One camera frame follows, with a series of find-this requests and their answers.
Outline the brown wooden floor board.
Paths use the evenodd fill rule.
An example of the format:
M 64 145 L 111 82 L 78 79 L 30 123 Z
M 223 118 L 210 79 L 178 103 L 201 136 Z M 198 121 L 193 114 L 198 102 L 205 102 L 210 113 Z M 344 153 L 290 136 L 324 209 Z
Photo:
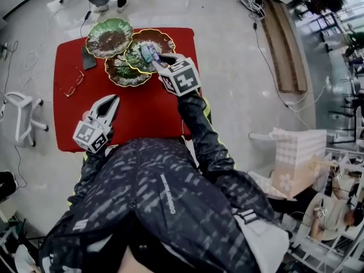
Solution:
M 302 94 L 308 90 L 301 53 L 282 3 L 264 1 L 262 26 L 274 64 L 278 90 Z

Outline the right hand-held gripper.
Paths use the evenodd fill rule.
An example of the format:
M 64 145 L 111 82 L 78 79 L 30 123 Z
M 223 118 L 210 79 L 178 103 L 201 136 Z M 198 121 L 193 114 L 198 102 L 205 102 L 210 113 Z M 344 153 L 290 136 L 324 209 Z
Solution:
M 161 63 L 152 61 L 165 89 L 180 97 L 201 87 L 197 68 L 190 57 L 179 53 L 162 53 Z

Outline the person's right forearm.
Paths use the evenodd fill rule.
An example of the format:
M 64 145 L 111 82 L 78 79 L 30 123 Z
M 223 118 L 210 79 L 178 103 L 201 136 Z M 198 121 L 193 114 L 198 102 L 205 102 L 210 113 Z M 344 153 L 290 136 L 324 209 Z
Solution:
M 200 170 L 206 175 L 233 170 L 235 162 L 208 119 L 208 101 L 197 91 L 187 93 L 177 101 L 178 111 L 190 130 Z

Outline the small teal bottle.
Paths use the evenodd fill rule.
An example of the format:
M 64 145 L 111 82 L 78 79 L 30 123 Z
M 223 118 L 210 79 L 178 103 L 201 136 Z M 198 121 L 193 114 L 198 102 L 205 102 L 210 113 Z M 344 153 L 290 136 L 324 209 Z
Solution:
M 146 63 L 151 63 L 153 61 L 153 56 L 152 56 L 147 44 L 140 45 L 140 54 Z

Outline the white office chair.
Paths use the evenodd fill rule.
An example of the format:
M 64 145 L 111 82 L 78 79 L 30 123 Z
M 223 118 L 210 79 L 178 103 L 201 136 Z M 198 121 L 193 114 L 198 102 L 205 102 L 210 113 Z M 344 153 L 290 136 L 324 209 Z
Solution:
M 35 147 L 32 129 L 49 130 L 48 125 L 33 118 L 35 110 L 43 104 L 43 99 L 35 100 L 20 92 L 4 94 L 0 109 L 0 127 L 3 136 L 15 146 L 24 146 L 28 142 L 31 147 Z

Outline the person's dark patterned jacket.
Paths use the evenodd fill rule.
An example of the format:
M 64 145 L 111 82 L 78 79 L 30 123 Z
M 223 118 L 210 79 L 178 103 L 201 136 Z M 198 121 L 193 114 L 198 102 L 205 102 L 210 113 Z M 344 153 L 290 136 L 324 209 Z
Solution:
M 176 139 L 106 152 L 86 196 L 46 236 L 42 273 L 276 273 L 289 247 L 267 197 L 236 169 L 204 174 Z

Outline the red tablecloth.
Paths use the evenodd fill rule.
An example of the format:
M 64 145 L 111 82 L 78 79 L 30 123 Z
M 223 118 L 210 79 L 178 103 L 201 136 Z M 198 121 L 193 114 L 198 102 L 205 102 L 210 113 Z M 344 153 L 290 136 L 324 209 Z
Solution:
M 81 148 L 72 139 L 79 120 L 85 111 L 104 96 L 120 97 L 112 143 L 121 144 L 133 138 L 175 138 L 191 134 L 182 122 L 177 110 L 176 96 L 164 90 L 158 75 L 137 87 L 120 87 L 109 80 L 105 61 L 97 59 L 97 66 L 85 71 L 82 66 L 81 48 L 85 39 L 75 39 L 60 44 L 56 50 L 53 82 L 53 114 L 58 149 L 78 152 Z M 56 86 L 59 82 L 66 89 L 77 78 L 78 67 L 85 75 L 82 83 L 69 98 Z

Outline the white patterned carton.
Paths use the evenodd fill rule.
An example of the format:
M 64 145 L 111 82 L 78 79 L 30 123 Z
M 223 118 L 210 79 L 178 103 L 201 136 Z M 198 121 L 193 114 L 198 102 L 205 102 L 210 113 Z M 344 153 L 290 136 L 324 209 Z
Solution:
M 326 130 L 286 131 L 274 128 L 269 134 L 250 133 L 249 138 L 275 144 L 275 163 L 268 176 L 248 174 L 262 191 L 273 198 L 290 199 L 317 180 L 324 166 Z

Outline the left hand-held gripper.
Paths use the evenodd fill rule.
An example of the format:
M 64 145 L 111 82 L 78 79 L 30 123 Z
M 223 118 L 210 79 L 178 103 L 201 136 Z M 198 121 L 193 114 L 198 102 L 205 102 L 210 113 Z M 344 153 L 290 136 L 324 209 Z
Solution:
M 79 121 L 73 134 L 73 140 L 85 151 L 96 154 L 110 140 L 112 123 L 120 106 L 120 97 L 116 94 L 105 96 L 96 101 L 89 115 Z

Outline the white power strip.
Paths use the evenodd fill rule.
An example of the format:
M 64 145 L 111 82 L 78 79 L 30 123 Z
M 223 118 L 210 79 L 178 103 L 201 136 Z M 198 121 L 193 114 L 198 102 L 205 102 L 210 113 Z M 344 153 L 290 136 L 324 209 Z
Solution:
M 263 0 L 238 0 L 250 12 L 250 17 L 253 20 L 262 20 L 265 18 Z

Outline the black smartphone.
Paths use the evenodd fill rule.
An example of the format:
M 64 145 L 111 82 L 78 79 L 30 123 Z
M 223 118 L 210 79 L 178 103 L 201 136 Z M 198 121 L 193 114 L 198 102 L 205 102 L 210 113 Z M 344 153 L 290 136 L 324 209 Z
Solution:
M 87 51 L 85 46 L 82 46 L 81 54 L 82 54 L 82 66 L 85 71 L 97 66 L 96 58 L 94 57 L 94 55 L 90 54 Z

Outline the white shelf rack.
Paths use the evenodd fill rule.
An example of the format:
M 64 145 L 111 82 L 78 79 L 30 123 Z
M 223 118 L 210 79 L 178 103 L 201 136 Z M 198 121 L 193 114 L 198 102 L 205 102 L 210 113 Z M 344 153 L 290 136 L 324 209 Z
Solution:
M 332 198 L 345 200 L 350 209 L 359 204 L 364 209 L 364 154 L 357 154 L 363 160 L 360 164 L 351 163 L 353 156 L 353 152 L 343 151 L 330 173 Z M 328 230 L 327 242 L 311 238 L 308 225 L 305 216 L 293 231 L 288 253 L 295 261 L 314 273 L 364 273 L 364 220 L 354 228 Z

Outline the brown-rimmed leaf plate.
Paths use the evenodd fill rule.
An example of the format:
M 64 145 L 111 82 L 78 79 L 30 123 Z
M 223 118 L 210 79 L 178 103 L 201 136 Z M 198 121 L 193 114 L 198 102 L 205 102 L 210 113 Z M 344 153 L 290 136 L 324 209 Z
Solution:
M 144 28 L 139 31 L 121 18 L 109 18 L 97 23 L 88 33 L 87 51 L 104 59 L 109 80 L 120 87 L 137 87 L 156 72 L 140 54 L 141 44 L 153 44 L 159 54 L 174 53 L 173 39 L 160 30 Z

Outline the thin-framed eyeglasses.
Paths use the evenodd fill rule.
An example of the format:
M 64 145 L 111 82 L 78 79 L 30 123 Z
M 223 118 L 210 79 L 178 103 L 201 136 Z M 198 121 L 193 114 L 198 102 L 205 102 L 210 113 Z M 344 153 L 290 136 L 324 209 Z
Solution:
M 58 89 L 62 92 L 63 95 L 65 95 L 68 98 L 74 94 L 77 87 L 82 83 L 82 81 L 85 78 L 84 73 L 78 67 L 73 66 L 73 68 L 76 70 L 77 78 L 75 79 L 74 83 L 71 84 L 70 87 L 64 89 L 59 82 L 56 83 Z

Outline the person's left forearm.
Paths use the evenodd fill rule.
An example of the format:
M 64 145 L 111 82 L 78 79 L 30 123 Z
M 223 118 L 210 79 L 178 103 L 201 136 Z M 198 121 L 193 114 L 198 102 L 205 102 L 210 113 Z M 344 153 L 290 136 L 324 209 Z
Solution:
M 86 151 L 83 156 L 81 174 L 78 183 L 74 186 L 73 195 L 68 197 L 69 207 L 74 207 L 86 196 L 95 176 L 99 173 L 106 162 L 106 147 L 97 153 Z

